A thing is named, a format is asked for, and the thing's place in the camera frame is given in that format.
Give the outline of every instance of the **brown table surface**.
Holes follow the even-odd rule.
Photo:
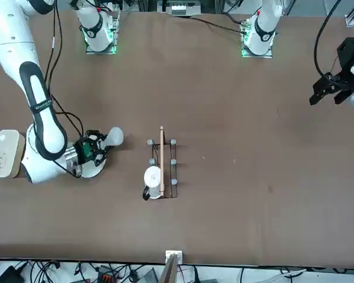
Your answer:
[[[241,58],[233,32],[131,13],[117,55],[95,56],[85,55],[73,12],[62,13],[53,93],[86,129],[121,127],[126,144],[91,180],[0,179],[0,256],[163,262],[180,249],[186,263],[354,268],[354,108],[331,97],[309,106],[323,20],[282,19],[265,60]],[[31,21],[43,67],[51,23]],[[343,19],[329,22],[322,70],[351,34]],[[0,130],[30,122],[0,67]],[[145,202],[146,141],[161,125],[178,142],[178,198]]]

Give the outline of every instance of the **metal rack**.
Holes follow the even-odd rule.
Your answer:
[[[159,156],[160,154],[160,143],[155,143],[152,139],[147,141],[147,145],[151,147],[151,158],[149,159],[150,166],[160,166]],[[173,199],[178,196],[178,185],[177,185],[177,146],[176,140],[170,139],[166,142],[165,133],[163,132],[163,146],[169,146],[169,189],[164,190],[164,195],[160,199]]]

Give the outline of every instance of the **white cup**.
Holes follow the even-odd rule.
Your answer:
[[[148,167],[144,173],[144,183],[146,185],[143,191],[144,200],[158,199],[161,197],[161,170],[157,166]]]

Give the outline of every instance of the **cup handle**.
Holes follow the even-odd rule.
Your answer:
[[[143,199],[144,200],[148,200],[149,197],[150,197],[150,194],[148,193],[148,190],[149,190],[149,186],[146,186],[143,190]]]

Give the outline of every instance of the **wooden stick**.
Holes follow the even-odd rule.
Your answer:
[[[160,182],[160,195],[164,196],[164,128],[160,127],[160,169],[161,169],[161,182]]]

